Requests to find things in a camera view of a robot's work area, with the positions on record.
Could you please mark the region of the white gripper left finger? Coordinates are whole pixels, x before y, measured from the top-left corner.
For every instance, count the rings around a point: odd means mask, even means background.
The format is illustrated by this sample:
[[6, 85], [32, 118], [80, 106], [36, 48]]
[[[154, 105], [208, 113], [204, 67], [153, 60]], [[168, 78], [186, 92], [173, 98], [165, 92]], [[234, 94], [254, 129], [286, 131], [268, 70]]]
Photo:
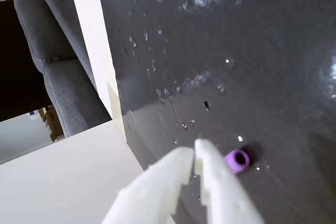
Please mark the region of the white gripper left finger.
[[121, 189], [103, 223], [169, 223], [190, 183], [194, 150], [178, 147]]

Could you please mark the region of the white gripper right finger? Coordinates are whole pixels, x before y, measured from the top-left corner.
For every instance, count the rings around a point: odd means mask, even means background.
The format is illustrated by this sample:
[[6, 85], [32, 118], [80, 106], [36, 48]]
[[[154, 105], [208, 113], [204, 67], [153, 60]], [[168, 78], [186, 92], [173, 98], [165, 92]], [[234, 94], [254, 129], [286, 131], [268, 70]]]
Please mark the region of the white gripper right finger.
[[215, 145], [198, 138], [194, 174], [200, 177], [201, 204], [207, 223], [264, 223], [247, 191]]

